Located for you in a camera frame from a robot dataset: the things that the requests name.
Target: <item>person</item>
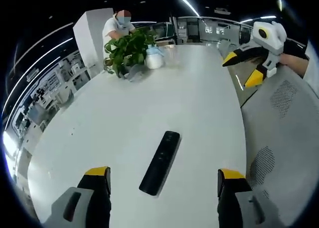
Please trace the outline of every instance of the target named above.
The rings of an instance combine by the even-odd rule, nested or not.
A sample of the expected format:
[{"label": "person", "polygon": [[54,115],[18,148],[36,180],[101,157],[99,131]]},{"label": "person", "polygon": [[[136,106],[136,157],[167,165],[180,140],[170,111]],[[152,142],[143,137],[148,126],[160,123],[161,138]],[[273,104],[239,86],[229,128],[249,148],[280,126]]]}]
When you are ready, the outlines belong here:
[{"label": "person", "polygon": [[134,33],[135,27],[131,24],[131,13],[128,10],[121,10],[108,19],[104,25],[103,36],[103,57],[108,58],[104,46],[111,40],[118,40],[122,36]]},{"label": "person", "polygon": [[306,55],[309,60],[283,53],[280,55],[280,63],[287,65],[300,75],[319,97],[319,58],[310,42],[306,49]]}]

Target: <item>window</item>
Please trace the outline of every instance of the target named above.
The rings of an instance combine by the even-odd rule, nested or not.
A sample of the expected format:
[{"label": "window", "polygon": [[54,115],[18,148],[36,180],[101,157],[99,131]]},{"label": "window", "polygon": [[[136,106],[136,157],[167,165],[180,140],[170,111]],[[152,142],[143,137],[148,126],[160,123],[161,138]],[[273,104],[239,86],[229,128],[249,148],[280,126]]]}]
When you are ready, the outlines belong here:
[{"label": "window", "polygon": [[8,155],[5,155],[5,159],[6,159],[6,165],[8,167],[8,172],[10,174],[11,177],[13,177],[14,175],[14,161],[8,157]]},{"label": "window", "polygon": [[224,28],[217,27],[217,28],[216,28],[216,34],[218,34],[218,35],[223,35],[223,34],[224,34]]},{"label": "window", "polygon": [[205,27],[205,32],[208,34],[212,34],[213,33],[213,28],[211,26],[206,26]]},{"label": "window", "polygon": [[6,131],[3,132],[3,143],[8,154],[10,154],[11,156],[13,156],[17,152],[18,148],[16,146],[16,143]]}]

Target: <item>remote control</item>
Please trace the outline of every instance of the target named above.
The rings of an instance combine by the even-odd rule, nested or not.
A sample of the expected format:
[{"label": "remote control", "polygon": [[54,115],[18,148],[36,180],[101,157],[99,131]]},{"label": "remote control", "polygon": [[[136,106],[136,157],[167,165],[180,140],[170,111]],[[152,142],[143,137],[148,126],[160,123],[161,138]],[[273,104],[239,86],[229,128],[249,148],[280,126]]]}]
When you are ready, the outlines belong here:
[{"label": "remote control", "polygon": [[139,189],[155,196],[165,178],[170,162],[173,159],[180,135],[177,132],[166,131]]}]

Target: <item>green leaves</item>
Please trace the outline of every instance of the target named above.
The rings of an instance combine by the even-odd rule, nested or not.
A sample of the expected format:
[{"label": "green leaves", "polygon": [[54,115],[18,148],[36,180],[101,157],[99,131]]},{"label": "green leaves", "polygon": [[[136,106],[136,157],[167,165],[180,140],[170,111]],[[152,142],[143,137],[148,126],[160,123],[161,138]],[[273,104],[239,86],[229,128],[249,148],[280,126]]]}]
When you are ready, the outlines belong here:
[{"label": "green leaves", "polygon": [[137,29],[133,34],[123,36],[118,40],[111,39],[104,46],[105,52],[110,54],[104,64],[112,66],[118,77],[124,66],[143,64],[148,45],[155,44],[154,35],[156,35],[155,31]]},{"label": "green leaves", "polygon": [[139,54],[139,64],[143,64],[143,63],[144,63],[144,55]]},{"label": "green leaves", "polygon": [[103,69],[105,71],[107,71],[108,73],[110,73],[110,74],[114,74],[114,72],[109,68],[110,66],[113,65],[113,61],[108,59],[108,58],[105,58],[103,62],[104,62],[104,68]]}]

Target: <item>gray chair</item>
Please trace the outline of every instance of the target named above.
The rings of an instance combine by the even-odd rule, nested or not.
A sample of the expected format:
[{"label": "gray chair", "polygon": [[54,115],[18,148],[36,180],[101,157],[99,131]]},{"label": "gray chair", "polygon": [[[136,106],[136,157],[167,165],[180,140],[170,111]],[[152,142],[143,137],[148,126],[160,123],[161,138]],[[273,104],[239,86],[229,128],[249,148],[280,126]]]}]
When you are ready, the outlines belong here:
[{"label": "gray chair", "polygon": [[292,225],[319,181],[319,99],[288,67],[243,105],[247,180]]}]

